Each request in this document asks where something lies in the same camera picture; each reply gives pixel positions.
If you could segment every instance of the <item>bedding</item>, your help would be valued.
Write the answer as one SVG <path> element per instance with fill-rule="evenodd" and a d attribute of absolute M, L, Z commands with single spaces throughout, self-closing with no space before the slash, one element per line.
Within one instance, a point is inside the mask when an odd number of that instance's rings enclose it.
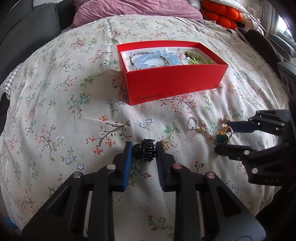
<path fill-rule="evenodd" d="M 72 28 L 95 20 L 121 15 L 160 15 L 202 20 L 202 14 L 187 0 L 90 0 L 76 12 Z"/>
<path fill-rule="evenodd" d="M 117 44 L 165 39 L 200 42 L 219 55 L 229 64 L 220 86 L 129 106 Z M 123 151 L 125 141 L 144 138 L 168 141 L 167 153 L 194 172 L 215 172 L 256 215 L 279 188 L 249 184 L 240 161 L 215 154 L 213 138 L 224 115 L 245 121 L 256 110 L 287 104 L 266 62 L 238 35 L 209 21 L 120 15 L 65 31 L 32 54 L 13 82 L 0 136 L 0 185 L 9 216 L 22 229 L 73 172 L 95 172 Z M 191 130 L 191 116 L 205 133 Z M 261 132 L 230 140 L 257 150 L 277 142 Z M 133 159 L 128 189 L 113 200 L 116 240 L 173 239 L 175 194 L 162 192 L 154 161 Z"/>

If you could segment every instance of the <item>jewelry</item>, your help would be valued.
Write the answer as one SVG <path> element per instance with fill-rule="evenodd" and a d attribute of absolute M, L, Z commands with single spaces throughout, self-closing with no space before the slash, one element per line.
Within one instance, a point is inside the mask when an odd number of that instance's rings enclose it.
<path fill-rule="evenodd" d="M 168 141 L 162 140 L 161 143 L 163 144 L 163 148 L 166 150 L 170 149 L 170 143 Z"/>
<path fill-rule="evenodd" d="M 228 144 L 230 141 L 230 138 L 233 135 L 233 129 L 227 125 L 228 121 L 229 120 L 227 120 L 225 115 L 223 119 L 222 129 L 215 136 L 216 141 L 220 144 Z"/>
<path fill-rule="evenodd" d="M 143 54 L 143 56 L 137 58 L 135 60 L 135 63 L 133 63 L 133 57 L 139 54 Z M 153 59 L 153 58 L 162 58 L 165 62 L 164 66 L 168 66 L 169 62 L 168 60 L 161 56 L 161 52 L 160 51 L 155 51 L 155 52 L 139 52 L 139 53 L 130 53 L 129 55 L 129 59 L 130 59 L 130 63 L 132 66 L 134 66 L 136 69 L 147 69 L 147 68 L 155 68 L 157 66 L 155 65 L 151 65 L 149 66 L 148 64 L 145 64 L 145 62 L 149 59 Z"/>
<path fill-rule="evenodd" d="M 195 125 L 193 126 L 191 123 L 190 123 L 190 120 L 194 120 L 195 121 Z M 195 117 L 195 116 L 192 116 L 189 118 L 189 125 L 192 127 L 193 130 L 197 130 L 198 132 L 201 132 L 201 133 L 204 133 L 205 132 L 205 127 L 199 127 L 198 126 L 199 122 L 198 122 L 198 118 Z"/>
<path fill-rule="evenodd" d="M 180 60 L 187 60 L 192 64 L 213 64 L 212 60 L 209 60 L 203 57 L 201 54 L 190 50 L 179 50 L 176 55 Z"/>
<path fill-rule="evenodd" d="M 137 58 L 135 60 L 135 63 L 133 62 L 133 57 L 139 54 L 143 54 L 143 56 Z M 148 64 L 145 64 L 145 62 L 149 59 L 153 58 L 162 58 L 165 62 L 164 66 L 169 65 L 180 65 L 181 61 L 178 58 L 177 55 L 174 55 L 172 52 L 167 52 L 165 50 L 163 51 L 155 51 L 155 52 L 139 52 L 139 53 L 130 53 L 129 60 L 132 66 L 134 66 L 136 69 L 147 69 L 147 68 L 155 68 L 156 65 L 149 66 Z"/>

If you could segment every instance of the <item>bed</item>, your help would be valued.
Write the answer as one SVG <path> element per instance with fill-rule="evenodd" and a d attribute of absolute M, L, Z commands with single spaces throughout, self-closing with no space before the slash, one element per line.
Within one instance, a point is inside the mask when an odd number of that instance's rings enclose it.
<path fill-rule="evenodd" d="M 200 42 L 219 55 L 229 65 L 220 86 L 129 106 L 117 44 L 166 39 Z M 12 85 L 0 137 L 0 184 L 9 216 L 22 229 L 73 172 L 95 172 L 123 151 L 125 141 L 145 138 L 167 141 L 167 153 L 192 171 L 215 172 L 256 215 L 279 188 L 249 184 L 241 162 L 215 154 L 213 139 L 225 115 L 243 121 L 256 110 L 287 104 L 266 62 L 212 22 L 120 15 L 67 29 L 20 65 Z M 191 130 L 191 116 L 205 133 Z M 255 132 L 234 134 L 230 143 L 261 150 L 277 141 Z M 113 195 L 116 239 L 172 239 L 174 199 L 162 192 L 155 163 L 133 159 L 127 191 Z"/>

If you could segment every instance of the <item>orange pillow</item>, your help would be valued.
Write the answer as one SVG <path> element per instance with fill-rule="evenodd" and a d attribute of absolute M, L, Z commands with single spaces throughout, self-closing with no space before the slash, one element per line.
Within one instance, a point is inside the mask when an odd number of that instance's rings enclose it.
<path fill-rule="evenodd" d="M 226 9 L 227 9 L 227 7 L 225 5 L 222 5 L 222 4 L 219 4 L 216 2 L 212 3 L 211 8 L 212 8 L 212 12 L 215 12 L 215 13 L 217 13 L 219 15 L 223 15 L 223 16 L 225 15 Z"/>
<path fill-rule="evenodd" d="M 205 1 L 202 2 L 202 5 L 203 5 L 204 8 L 205 8 L 206 10 L 208 10 L 208 11 L 213 11 L 213 9 L 212 9 L 212 4 L 213 4 L 213 2 L 210 1 L 210 0 L 205 0 Z"/>
<path fill-rule="evenodd" d="M 216 22 L 217 24 L 221 25 L 222 27 L 225 28 L 231 28 L 231 22 L 228 18 L 219 15 L 218 20 Z"/>
<path fill-rule="evenodd" d="M 241 22 L 243 20 L 242 18 L 242 13 L 241 12 L 238 12 L 239 14 L 239 17 L 237 19 L 235 19 L 236 22 Z"/>
<path fill-rule="evenodd" d="M 204 16 L 208 19 L 208 20 L 214 20 L 214 21 L 218 21 L 219 15 L 215 12 L 208 12 L 204 13 Z"/>
<path fill-rule="evenodd" d="M 225 14 L 221 14 L 221 15 L 225 16 L 226 18 L 232 19 L 232 20 L 236 20 L 239 17 L 238 11 L 236 9 L 234 9 L 233 7 L 226 7 Z"/>
<path fill-rule="evenodd" d="M 232 30 L 236 30 L 236 29 L 237 29 L 237 24 L 236 24 L 236 22 L 233 21 L 233 20 L 231 20 L 231 19 L 229 19 L 229 21 L 231 22 L 231 27 L 230 27 L 230 29 L 232 29 Z"/>

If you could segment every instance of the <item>gold ring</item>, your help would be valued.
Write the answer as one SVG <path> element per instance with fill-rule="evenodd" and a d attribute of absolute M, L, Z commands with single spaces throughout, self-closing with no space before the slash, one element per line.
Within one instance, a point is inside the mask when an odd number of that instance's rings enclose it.
<path fill-rule="evenodd" d="M 230 126 L 224 124 L 224 127 L 216 134 L 215 139 L 220 144 L 228 144 L 232 135 L 233 129 Z"/>

